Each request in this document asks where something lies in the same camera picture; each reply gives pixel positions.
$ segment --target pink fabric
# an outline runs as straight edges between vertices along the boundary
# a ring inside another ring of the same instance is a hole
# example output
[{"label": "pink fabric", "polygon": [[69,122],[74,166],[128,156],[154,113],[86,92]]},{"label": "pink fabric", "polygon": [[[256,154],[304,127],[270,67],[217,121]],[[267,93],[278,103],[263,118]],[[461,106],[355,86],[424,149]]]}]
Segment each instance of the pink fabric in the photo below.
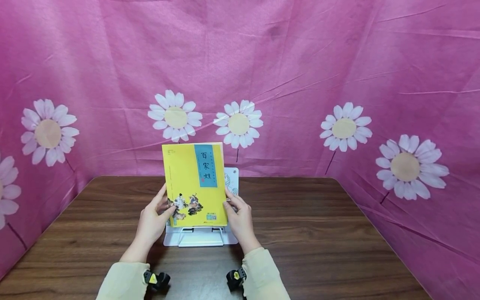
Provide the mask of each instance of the pink fabric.
[{"label": "pink fabric", "polygon": [[[202,114],[189,142],[223,141],[217,113],[253,102],[259,137],[226,144],[227,165],[336,178],[434,299],[480,298],[480,2],[252,2],[2,2],[0,160],[14,159],[3,168],[21,194],[18,208],[0,200],[0,275],[93,177],[163,174],[172,138],[148,111],[172,90]],[[76,117],[63,163],[47,152],[34,165],[22,151],[24,110],[38,113],[38,99]],[[347,102],[363,107],[372,136],[331,151],[321,124]],[[400,199],[376,176],[380,145],[403,134],[441,150],[449,174],[429,199]]]}]

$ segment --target wooden table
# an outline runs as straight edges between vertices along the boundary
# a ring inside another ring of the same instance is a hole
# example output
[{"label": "wooden table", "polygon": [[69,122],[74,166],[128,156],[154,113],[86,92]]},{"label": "wooden table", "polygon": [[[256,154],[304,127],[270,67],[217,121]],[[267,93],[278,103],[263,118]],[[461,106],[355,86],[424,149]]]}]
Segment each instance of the wooden table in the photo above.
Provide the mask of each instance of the wooden table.
[{"label": "wooden table", "polygon": [[[94,299],[164,180],[91,181],[0,282],[0,299]],[[242,178],[240,194],[292,299],[430,299],[337,181]],[[146,299],[242,299],[225,280],[240,266],[238,245],[167,248],[162,240],[148,262],[170,274],[171,287]]]}]

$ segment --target hand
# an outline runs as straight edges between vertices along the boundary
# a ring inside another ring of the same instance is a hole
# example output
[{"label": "hand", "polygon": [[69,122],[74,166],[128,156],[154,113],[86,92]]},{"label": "hand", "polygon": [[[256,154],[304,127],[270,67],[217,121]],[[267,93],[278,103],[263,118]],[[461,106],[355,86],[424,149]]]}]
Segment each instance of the hand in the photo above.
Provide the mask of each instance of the hand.
[{"label": "hand", "polygon": [[227,188],[225,188],[225,194],[229,201],[223,202],[223,207],[227,212],[230,228],[238,239],[243,253],[247,255],[252,250],[261,247],[253,232],[252,208],[240,196],[232,194]]},{"label": "hand", "polygon": [[140,213],[137,233],[130,247],[120,258],[121,262],[145,263],[150,248],[165,230],[168,218],[175,212],[176,207],[168,208],[164,184],[157,195]]}]

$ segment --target flower center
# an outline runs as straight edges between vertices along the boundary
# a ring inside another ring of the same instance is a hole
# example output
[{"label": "flower center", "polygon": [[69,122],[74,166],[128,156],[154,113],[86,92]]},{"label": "flower center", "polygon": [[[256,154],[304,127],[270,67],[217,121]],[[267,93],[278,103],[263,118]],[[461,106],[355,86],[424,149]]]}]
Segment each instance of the flower center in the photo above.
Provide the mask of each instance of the flower center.
[{"label": "flower center", "polygon": [[333,125],[332,131],[333,135],[339,139],[346,139],[355,134],[357,130],[357,125],[355,122],[348,118],[341,118]]},{"label": "flower center", "polygon": [[420,163],[410,153],[400,153],[395,156],[390,165],[393,175],[403,181],[415,180],[420,174]]},{"label": "flower center", "polygon": [[183,128],[188,122],[187,113],[181,108],[169,107],[165,111],[165,122],[173,128]]},{"label": "flower center", "polygon": [[55,148],[60,144],[60,125],[54,120],[46,119],[35,128],[35,139],[40,146],[46,149]]},{"label": "flower center", "polygon": [[248,128],[250,127],[250,122],[248,121],[247,116],[244,114],[234,114],[228,120],[228,127],[233,134],[243,135],[246,134]]}]

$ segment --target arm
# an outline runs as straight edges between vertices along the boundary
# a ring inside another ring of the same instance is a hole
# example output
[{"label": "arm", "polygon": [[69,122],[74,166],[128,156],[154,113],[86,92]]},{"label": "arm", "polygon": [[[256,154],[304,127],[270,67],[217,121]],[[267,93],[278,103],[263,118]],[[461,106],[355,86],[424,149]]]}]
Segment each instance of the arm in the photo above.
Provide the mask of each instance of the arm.
[{"label": "arm", "polygon": [[242,268],[247,278],[243,283],[243,295],[248,300],[290,300],[270,252],[262,248],[255,237],[252,208],[240,196],[227,189],[225,193],[229,198],[223,203],[228,221],[245,254]]},{"label": "arm", "polygon": [[96,300],[139,300],[144,298],[147,289],[144,272],[150,269],[150,265],[146,263],[148,252],[162,235],[168,218],[175,211],[173,206],[158,215],[159,210],[168,207],[167,198],[164,197],[165,191],[166,186],[164,185],[140,213],[135,239],[120,261],[113,264],[108,271]]}]

